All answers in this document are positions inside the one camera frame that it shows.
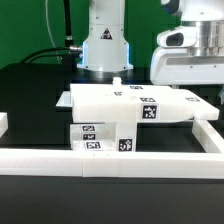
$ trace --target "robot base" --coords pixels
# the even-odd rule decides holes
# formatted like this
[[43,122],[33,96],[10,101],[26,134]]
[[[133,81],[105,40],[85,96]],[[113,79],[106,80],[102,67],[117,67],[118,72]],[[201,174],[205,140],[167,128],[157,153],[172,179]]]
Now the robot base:
[[81,68],[80,66],[77,67],[77,71],[80,74],[86,75],[88,77],[93,77],[97,79],[113,79],[113,77],[120,77],[120,78],[130,78],[133,76],[133,66],[130,69],[126,69],[123,71],[118,72],[100,72],[100,71],[91,71],[85,68]]
[[190,57],[187,48],[158,47],[150,79],[155,85],[224,84],[224,56]]

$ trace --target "white foam block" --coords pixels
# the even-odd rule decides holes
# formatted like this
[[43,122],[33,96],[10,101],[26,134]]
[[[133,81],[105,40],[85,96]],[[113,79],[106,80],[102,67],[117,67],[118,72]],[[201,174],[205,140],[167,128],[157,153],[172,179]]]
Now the white foam block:
[[83,177],[118,177],[119,156],[111,152],[89,152],[83,158]]
[[72,107],[70,91],[64,91],[56,104],[56,107]]
[[119,177],[224,178],[224,156],[205,153],[120,154]]
[[224,153],[224,140],[208,121],[195,119],[192,132],[207,153]]
[[89,141],[73,141],[72,150],[85,152],[85,151],[115,151],[115,142],[113,140],[89,140]]
[[7,113],[0,113],[0,137],[6,132],[7,129],[8,129]]
[[74,122],[216,120],[219,111],[188,90],[164,86],[71,84]]
[[70,125],[70,141],[115,139],[115,123]]
[[67,150],[0,149],[1,175],[82,176],[83,154]]

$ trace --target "black table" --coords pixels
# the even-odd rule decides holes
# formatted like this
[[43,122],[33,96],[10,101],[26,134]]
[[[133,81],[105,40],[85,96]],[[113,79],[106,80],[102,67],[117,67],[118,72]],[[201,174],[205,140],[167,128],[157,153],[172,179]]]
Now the black table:
[[[150,84],[148,69],[136,68],[124,84]],[[61,65],[12,64],[0,71],[0,112],[9,129],[0,147],[70,150],[71,111],[55,107],[73,83],[102,83]],[[187,87],[217,106],[212,122],[223,136],[220,87]],[[204,153],[191,123],[139,124],[138,151]],[[0,223],[172,223],[224,222],[224,181],[0,176]]]

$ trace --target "green backdrop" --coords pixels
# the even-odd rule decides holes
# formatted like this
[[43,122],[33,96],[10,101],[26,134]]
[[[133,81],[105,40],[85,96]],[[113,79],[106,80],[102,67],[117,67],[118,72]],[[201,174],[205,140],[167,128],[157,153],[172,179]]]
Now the green backdrop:
[[[70,0],[73,38],[81,44],[88,36],[89,0]],[[51,48],[45,16],[45,0],[0,0],[0,68],[20,62],[38,50]],[[63,0],[49,0],[49,19],[57,46],[64,46]],[[130,62],[150,65],[158,33],[177,26],[160,7],[160,0],[126,0],[125,38],[130,44]],[[57,63],[42,59],[38,63]]]

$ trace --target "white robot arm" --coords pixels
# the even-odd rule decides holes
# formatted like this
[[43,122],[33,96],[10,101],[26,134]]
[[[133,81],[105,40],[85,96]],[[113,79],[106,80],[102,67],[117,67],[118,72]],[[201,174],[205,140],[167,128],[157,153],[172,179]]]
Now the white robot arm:
[[78,68],[103,73],[133,68],[124,39],[124,9],[125,0],[90,0],[89,36]]
[[182,2],[182,0],[161,0],[161,5],[170,15],[181,15]]
[[161,0],[161,5],[180,16],[181,25],[157,36],[152,83],[224,84],[224,1]]

